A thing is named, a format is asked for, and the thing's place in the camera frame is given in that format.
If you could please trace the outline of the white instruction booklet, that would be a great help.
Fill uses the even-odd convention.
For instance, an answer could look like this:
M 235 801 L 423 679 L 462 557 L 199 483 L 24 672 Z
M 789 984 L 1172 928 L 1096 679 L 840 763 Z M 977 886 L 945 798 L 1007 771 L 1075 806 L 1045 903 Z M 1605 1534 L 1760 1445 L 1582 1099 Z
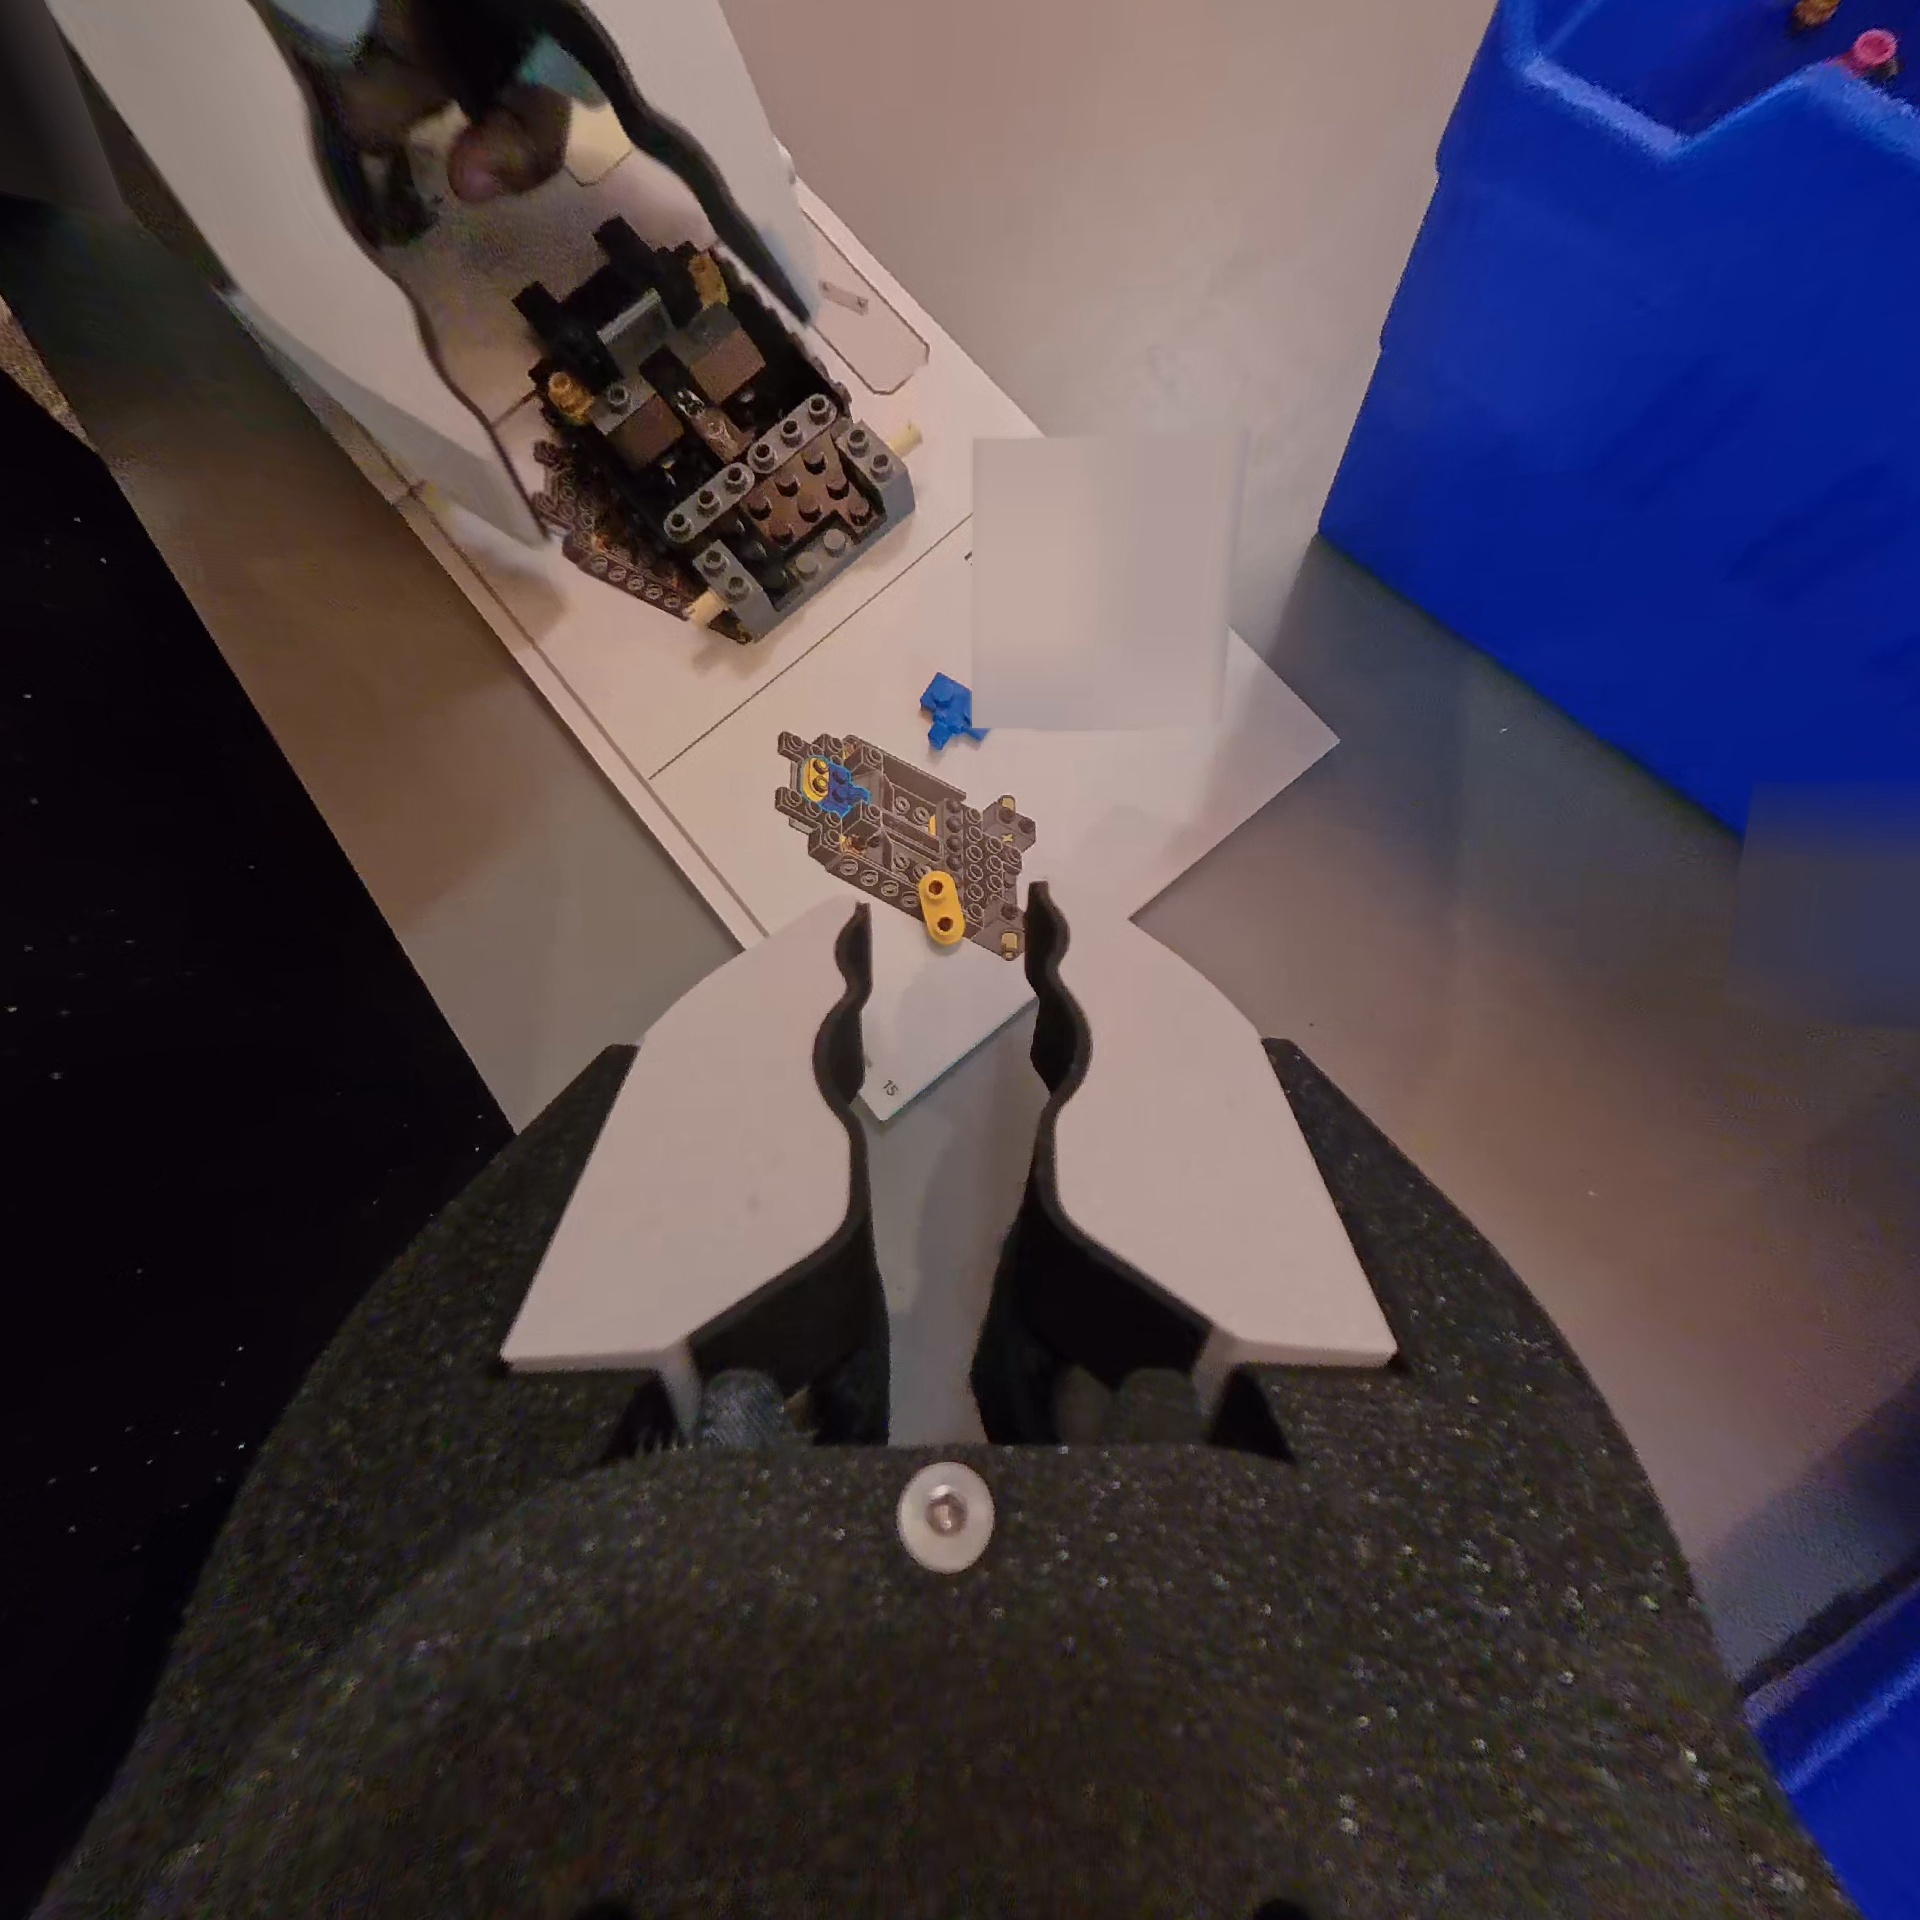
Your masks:
M 540 485 L 533 335 L 512 296 L 529 279 L 556 293 L 599 260 L 591 228 L 611 214 L 671 244 L 697 208 L 638 155 L 597 182 L 574 173 L 528 199 L 464 208 L 443 185 L 431 230 L 391 270 L 435 321 L 453 376 L 478 397 L 517 478 Z M 1031 417 L 879 265 L 828 204 L 800 185 L 822 279 L 864 293 L 928 349 L 891 389 L 837 334 L 807 345 L 848 385 L 860 413 L 891 436 L 923 433 L 910 454 L 918 510 L 773 637 L 737 644 L 561 557 L 500 534 L 421 486 L 403 517 L 509 647 L 528 679 L 600 763 L 729 929 L 753 944 L 813 905 L 857 895 L 777 817 L 787 760 L 780 733 L 854 733 L 967 798 L 1012 798 L 1037 827 L 1023 878 L 1081 883 L 1123 919 L 1301 779 L 1337 742 L 1332 729 L 1237 633 L 1216 727 L 992 732 L 945 752 L 925 742 L 918 694 L 936 669 L 971 669 L 971 446 L 1037 433 Z M 976 945 L 936 948 L 918 917 L 875 913 L 875 988 L 862 1017 L 864 1099 L 893 1117 L 1029 1000 L 1023 963 Z

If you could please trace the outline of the black lego model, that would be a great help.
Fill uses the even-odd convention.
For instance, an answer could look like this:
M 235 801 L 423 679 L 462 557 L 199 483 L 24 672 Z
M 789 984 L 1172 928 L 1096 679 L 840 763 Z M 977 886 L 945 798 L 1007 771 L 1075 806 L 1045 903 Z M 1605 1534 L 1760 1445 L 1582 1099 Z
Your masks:
M 540 356 L 534 512 L 603 584 L 763 640 L 913 510 L 908 460 L 711 247 L 612 216 L 571 293 L 515 296 Z

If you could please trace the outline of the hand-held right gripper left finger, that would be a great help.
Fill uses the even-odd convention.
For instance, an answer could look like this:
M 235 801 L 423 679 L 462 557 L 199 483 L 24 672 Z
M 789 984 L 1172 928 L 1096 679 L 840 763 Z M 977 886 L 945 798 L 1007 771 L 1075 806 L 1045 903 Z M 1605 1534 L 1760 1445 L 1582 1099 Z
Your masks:
M 873 911 L 821 903 L 640 1037 L 505 1334 L 512 1376 L 652 1376 L 693 1433 L 756 1374 L 828 1445 L 888 1440 L 865 1073 Z

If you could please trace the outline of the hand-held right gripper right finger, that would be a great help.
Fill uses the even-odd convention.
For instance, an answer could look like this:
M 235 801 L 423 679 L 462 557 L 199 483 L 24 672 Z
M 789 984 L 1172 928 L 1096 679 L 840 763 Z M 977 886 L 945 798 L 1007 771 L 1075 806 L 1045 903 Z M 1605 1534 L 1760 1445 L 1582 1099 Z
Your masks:
M 971 1360 L 995 1445 L 1280 1445 L 1263 1367 L 1380 1369 L 1384 1309 L 1251 1020 L 1037 880 L 1045 1086 Z

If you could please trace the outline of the blue plastic bin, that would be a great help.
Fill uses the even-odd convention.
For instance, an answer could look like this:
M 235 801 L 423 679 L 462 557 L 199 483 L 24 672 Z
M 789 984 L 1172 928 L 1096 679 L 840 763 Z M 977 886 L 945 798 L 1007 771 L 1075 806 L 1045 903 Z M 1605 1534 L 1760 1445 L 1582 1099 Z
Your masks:
M 1736 830 L 1917 765 L 1915 5 L 1787 12 L 1494 7 L 1319 525 Z
M 1779 1784 L 1841 1876 L 1915 1884 L 1915 1597 L 1747 1700 Z

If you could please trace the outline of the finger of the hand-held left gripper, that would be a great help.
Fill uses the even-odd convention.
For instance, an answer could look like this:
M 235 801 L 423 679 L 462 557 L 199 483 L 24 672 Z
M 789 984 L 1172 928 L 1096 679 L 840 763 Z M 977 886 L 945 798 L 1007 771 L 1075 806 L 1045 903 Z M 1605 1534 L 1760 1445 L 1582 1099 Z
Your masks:
M 52 1 L 65 46 L 231 279 L 252 329 L 413 480 L 519 542 L 544 528 L 325 180 L 307 95 L 241 1 Z
M 697 200 L 725 248 L 803 324 L 822 293 L 796 172 L 716 1 L 583 1 L 561 40 L 631 143 Z

